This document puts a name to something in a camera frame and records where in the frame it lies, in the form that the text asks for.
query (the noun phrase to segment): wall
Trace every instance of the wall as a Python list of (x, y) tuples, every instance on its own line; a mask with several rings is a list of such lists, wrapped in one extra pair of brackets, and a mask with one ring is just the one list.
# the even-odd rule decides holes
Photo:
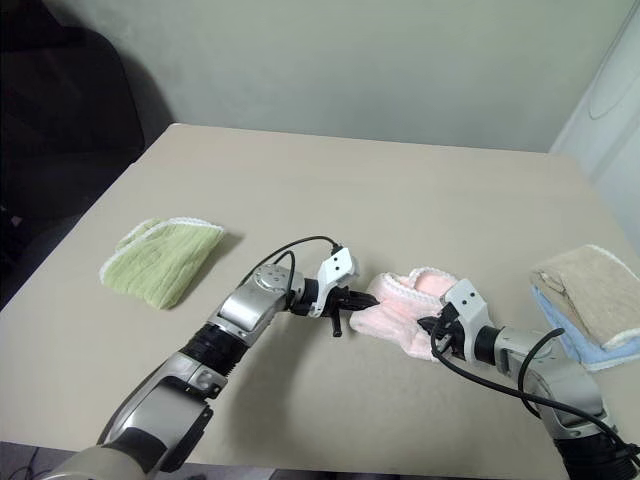
[(639, 3), (551, 151), (578, 159), (640, 254)]
[(150, 139), (204, 125), (546, 151), (632, 0), (49, 0)]

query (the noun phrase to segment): towel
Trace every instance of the towel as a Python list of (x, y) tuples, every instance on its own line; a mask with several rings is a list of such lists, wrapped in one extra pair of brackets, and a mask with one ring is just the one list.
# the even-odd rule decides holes
[(431, 267), (416, 268), (406, 277), (382, 273), (367, 288), (380, 303), (354, 312), (349, 324), (357, 332), (399, 345), (411, 357), (437, 361), (429, 334), (417, 321), (437, 314), (440, 297), (456, 282), (453, 275)]
[(551, 258), (533, 269), (531, 283), (604, 350), (640, 337), (640, 280), (603, 248), (585, 245)]
[(145, 220), (116, 245), (100, 281), (155, 308), (171, 308), (223, 234), (222, 227), (197, 218)]
[(533, 297), (554, 328), (564, 328), (560, 342), (567, 355), (580, 362), (587, 370), (594, 372), (614, 367), (625, 362), (640, 359), (640, 338), (636, 337), (614, 350), (604, 350), (593, 344), (554, 304), (544, 296), (538, 287), (532, 287)]

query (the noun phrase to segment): beige table surface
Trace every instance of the beige table surface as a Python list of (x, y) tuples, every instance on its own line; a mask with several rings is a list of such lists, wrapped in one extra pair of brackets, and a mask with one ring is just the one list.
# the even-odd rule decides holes
[[(171, 311), (100, 285), (116, 242), (150, 217), (228, 236)], [(82, 449), (141, 378), (247, 269), (290, 240), (351, 248), (378, 272), (432, 265), (470, 278), (498, 326), (548, 329), (536, 262), (584, 243), (640, 261), (566, 157), (173, 125), (80, 220), (0, 319), (0, 439)], [(298, 248), (313, 275), (322, 243)], [(499, 375), (485, 372), (493, 379)], [(621, 433), (640, 441), (640, 362), (597, 373)], [(213, 403), (191, 461), (302, 469), (564, 478), (519, 401), (330, 321), (280, 314)]]

